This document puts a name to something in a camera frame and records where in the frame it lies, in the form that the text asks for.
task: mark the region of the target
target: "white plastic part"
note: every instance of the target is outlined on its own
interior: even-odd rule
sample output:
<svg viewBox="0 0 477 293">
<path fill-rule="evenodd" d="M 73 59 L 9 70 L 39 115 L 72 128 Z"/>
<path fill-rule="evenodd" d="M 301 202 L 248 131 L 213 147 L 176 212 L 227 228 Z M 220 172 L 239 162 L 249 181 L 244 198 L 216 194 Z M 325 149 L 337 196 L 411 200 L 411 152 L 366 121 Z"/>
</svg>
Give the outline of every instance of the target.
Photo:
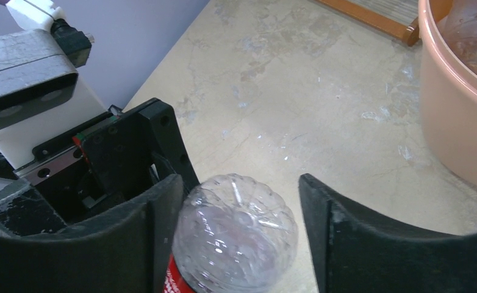
<svg viewBox="0 0 477 293">
<path fill-rule="evenodd" d="M 34 160 L 34 147 L 105 111 L 102 102 L 79 77 L 69 101 L 0 130 L 0 152 L 18 169 Z"/>
<path fill-rule="evenodd" d="M 50 0 L 10 0 L 7 4 L 12 18 L 25 31 L 44 29 L 50 31 L 54 20 L 66 20 L 62 8 Z"/>
</svg>

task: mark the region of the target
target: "clear plastic bottle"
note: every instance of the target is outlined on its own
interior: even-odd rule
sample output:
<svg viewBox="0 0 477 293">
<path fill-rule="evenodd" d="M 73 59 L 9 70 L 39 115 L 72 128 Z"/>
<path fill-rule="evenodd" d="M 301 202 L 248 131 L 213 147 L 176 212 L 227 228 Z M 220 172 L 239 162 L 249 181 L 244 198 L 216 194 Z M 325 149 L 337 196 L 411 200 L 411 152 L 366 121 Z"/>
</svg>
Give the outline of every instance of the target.
<svg viewBox="0 0 477 293">
<path fill-rule="evenodd" d="M 455 55 L 477 74 L 477 0 L 454 0 L 442 35 Z"/>
<path fill-rule="evenodd" d="M 250 177 L 215 176 L 180 212 L 165 292 L 267 292 L 297 245 L 294 216 L 277 193 Z"/>
</svg>

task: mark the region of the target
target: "beige floor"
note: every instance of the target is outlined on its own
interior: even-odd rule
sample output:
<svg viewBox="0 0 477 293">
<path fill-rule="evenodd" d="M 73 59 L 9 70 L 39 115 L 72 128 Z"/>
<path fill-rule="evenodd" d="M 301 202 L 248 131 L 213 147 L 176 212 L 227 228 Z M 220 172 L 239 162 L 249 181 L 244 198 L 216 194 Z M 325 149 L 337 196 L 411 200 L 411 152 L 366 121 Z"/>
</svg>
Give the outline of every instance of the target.
<svg viewBox="0 0 477 293">
<path fill-rule="evenodd" d="M 280 193 L 300 233 L 273 292 L 316 292 L 300 174 L 406 223 L 477 231 L 477 190 L 421 134 L 420 54 L 312 1 L 211 0 L 128 107 L 174 106 L 200 180 L 236 172 Z"/>
</svg>

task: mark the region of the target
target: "red label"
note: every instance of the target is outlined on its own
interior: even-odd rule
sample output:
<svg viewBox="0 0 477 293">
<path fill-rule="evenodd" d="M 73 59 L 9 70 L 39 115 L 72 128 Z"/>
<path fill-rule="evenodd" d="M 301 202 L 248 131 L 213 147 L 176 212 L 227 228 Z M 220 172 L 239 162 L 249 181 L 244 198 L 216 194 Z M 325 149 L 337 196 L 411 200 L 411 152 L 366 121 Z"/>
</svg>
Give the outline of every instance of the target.
<svg viewBox="0 0 477 293">
<path fill-rule="evenodd" d="M 170 255 L 163 293 L 195 293 L 179 273 L 178 266 L 172 255 Z"/>
</svg>

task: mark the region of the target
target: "gray wall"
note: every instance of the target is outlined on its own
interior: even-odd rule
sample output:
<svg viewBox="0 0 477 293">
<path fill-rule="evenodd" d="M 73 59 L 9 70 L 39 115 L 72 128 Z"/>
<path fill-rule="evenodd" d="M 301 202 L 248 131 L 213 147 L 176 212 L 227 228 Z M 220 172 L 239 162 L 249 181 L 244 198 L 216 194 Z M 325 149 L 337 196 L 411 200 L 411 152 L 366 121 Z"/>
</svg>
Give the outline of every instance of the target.
<svg viewBox="0 0 477 293">
<path fill-rule="evenodd" d="M 79 69 L 106 106 L 123 107 L 209 0 L 55 0 L 68 23 L 95 37 Z M 0 5 L 0 35 L 20 31 Z"/>
</svg>

